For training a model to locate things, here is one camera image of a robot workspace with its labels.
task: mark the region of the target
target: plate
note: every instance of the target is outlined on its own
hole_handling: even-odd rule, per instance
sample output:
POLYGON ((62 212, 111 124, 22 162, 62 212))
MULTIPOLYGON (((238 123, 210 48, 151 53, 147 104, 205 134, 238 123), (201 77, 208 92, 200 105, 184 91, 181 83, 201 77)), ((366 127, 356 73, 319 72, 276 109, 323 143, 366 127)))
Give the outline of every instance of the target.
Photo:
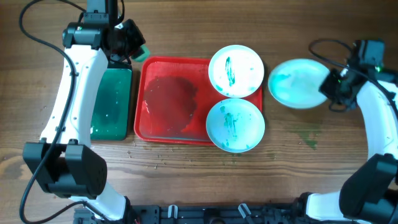
POLYGON ((254 93, 264 78, 264 64, 252 49, 230 45, 219 50, 209 64, 209 79, 222 95, 242 98, 254 93))
POLYGON ((285 106, 309 109, 322 104, 326 96, 319 87, 329 69, 310 59, 294 59, 278 65, 268 79, 271 95, 285 106))
POLYGON ((209 138, 227 152, 246 152, 257 146, 266 130, 256 106, 239 98, 218 102, 206 119, 209 138))

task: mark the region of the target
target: wood grain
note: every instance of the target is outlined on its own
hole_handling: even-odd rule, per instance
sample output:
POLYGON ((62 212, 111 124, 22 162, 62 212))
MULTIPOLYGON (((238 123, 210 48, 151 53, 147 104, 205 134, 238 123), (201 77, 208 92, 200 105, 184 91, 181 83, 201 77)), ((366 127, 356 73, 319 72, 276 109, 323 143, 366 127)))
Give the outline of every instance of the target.
MULTIPOLYGON (((0 4, 0 223, 21 222, 17 211, 31 176, 22 148, 38 140, 62 73, 62 57, 17 26, 27 2, 0 4)), ((85 7, 84 0, 76 2, 85 7)), ((371 0, 136 0, 126 1, 126 18, 134 19, 153 55, 211 58, 226 45, 243 44, 272 70, 285 60, 311 58, 307 45, 313 39, 378 37, 387 44, 385 64, 398 69, 397 7, 397 1, 371 0)), ((27 12, 24 25, 61 47, 62 30, 78 15, 70 6, 44 1, 27 12)), ((346 56, 334 45, 320 50, 337 60, 346 56)), ((93 150, 106 159, 108 180, 134 205, 291 202, 302 192, 338 190, 366 160, 360 110, 336 114, 326 103, 292 110, 264 92, 266 134, 244 154, 143 142, 132 130, 121 142, 94 142, 93 150)), ((26 214, 37 220, 67 203, 35 184, 26 214)), ((72 216, 69 211, 53 223, 70 223, 72 216)))

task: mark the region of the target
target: white plate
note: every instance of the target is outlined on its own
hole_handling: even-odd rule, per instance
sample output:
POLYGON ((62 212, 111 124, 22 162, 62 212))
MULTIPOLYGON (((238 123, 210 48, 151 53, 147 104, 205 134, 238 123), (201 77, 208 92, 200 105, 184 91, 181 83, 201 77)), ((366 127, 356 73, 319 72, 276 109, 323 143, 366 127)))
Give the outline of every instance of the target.
POLYGON ((308 109, 322 104, 326 97, 319 87, 329 69, 310 59, 293 59, 278 65, 268 78, 271 95, 285 106, 308 109))
POLYGON ((264 78, 264 65, 252 49, 230 45, 211 58, 209 78, 213 87, 222 95, 242 98, 260 87, 264 78))
POLYGON ((206 130, 220 149, 238 153, 260 143, 266 124, 256 106, 246 100, 232 98, 212 107, 207 115, 206 130))

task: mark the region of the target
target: red tray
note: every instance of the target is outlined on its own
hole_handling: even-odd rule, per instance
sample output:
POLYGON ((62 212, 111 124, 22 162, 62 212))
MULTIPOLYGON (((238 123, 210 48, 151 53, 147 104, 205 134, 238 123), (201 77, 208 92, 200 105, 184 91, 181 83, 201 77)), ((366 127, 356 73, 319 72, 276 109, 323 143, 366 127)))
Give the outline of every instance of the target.
MULTIPOLYGON (((142 67, 134 131, 145 141, 213 145, 210 109, 227 97, 210 83, 210 59, 151 57, 142 67)), ((245 97, 262 111, 262 88, 245 97)))

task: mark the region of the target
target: table surface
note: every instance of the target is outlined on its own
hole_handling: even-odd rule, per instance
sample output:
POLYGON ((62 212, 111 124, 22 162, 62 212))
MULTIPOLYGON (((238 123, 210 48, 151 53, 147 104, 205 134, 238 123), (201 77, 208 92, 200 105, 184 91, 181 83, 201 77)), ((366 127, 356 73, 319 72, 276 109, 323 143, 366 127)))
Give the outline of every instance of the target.
MULTIPOLYGON (((0 5, 0 223, 21 222, 17 211, 31 177, 22 148, 38 140, 62 74, 63 58, 18 28, 27 2, 3 0, 0 5)), ((86 6, 84 0, 75 2, 86 6)), ((211 58, 226 45, 241 44, 254 49, 272 70, 289 59, 312 58, 307 46, 313 39, 352 43, 379 37, 386 41, 385 64, 398 69, 397 8, 398 1, 372 0, 134 0, 126 1, 125 18, 134 19, 152 55, 211 58)), ((62 30, 79 13, 44 1, 27 12, 24 25, 31 34, 62 47, 62 30)), ((340 61, 347 56, 334 45, 319 50, 340 61)), ((133 66, 140 70, 142 64, 133 66)), ((109 182, 133 205, 291 202, 302 192, 338 190, 366 161, 360 109, 338 114, 324 103, 292 110, 265 89, 264 115, 263 140, 243 154, 143 142, 133 130, 121 142, 93 142, 93 150, 106 159, 109 182)), ((35 184, 26 214, 37 220, 68 203, 35 184)), ((70 223, 72 213, 52 223, 70 223)))

